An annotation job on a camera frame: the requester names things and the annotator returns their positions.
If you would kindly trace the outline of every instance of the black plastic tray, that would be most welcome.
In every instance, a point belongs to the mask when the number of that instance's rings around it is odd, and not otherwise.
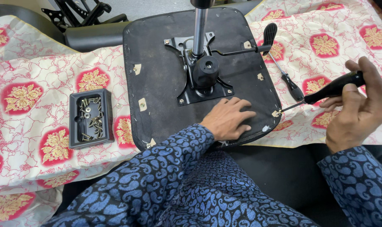
[[[91,108],[91,111],[89,112],[90,117],[80,117],[80,104],[82,103],[82,100],[96,97],[101,98],[101,111],[104,112],[104,116],[101,118],[103,136],[98,139],[96,139],[96,135],[94,134],[96,129],[94,127],[88,127],[91,119],[98,116],[98,104],[91,101],[88,105]],[[114,142],[112,112],[111,92],[105,88],[71,94],[69,97],[69,148],[81,149],[101,143]],[[83,141],[82,133],[93,136],[94,139]]]

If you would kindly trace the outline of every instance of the gray floor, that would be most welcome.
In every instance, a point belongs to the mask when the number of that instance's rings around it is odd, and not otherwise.
[[[83,8],[80,0],[73,0],[77,2],[80,8]],[[112,10],[110,13],[104,13],[99,17],[100,21],[108,20],[111,17],[125,13],[128,20],[133,21],[143,17],[159,15],[163,13],[170,13],[176,11],[184,11],[194,9],[189,0],[100,0],[103,3],[108,3]],[[246,0],[229,0],[228,3],[244,2]],[[59,9],[54,0],[49,2]],[[90,9],[94,8],[96,4],[92,0],[86,1]],[[223,0],[217,0],[215,5],[223,4]]]

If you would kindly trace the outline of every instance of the person's right hand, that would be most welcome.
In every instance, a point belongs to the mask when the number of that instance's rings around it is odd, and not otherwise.
[[[361,57],[358,64],[348,60],[345,66],[351,71],[362,70],[367,98],[359,93],[355,84],[347,84],[342,97],[329,98],[320,104],[326,111],[343,106],[326,131],[325,143],[332,153],[361,146],[382,124],[382,78],[375,65]]]
[[[251,126],[240,125],[241,122],[256,115],[253,111],[240,112],[245,106],[251,106],[251,103],[236,97],[231,100],[221,99],[204,117],[200,125],[212,132],[215,141],[238,139],[243,132],[251,130]]]

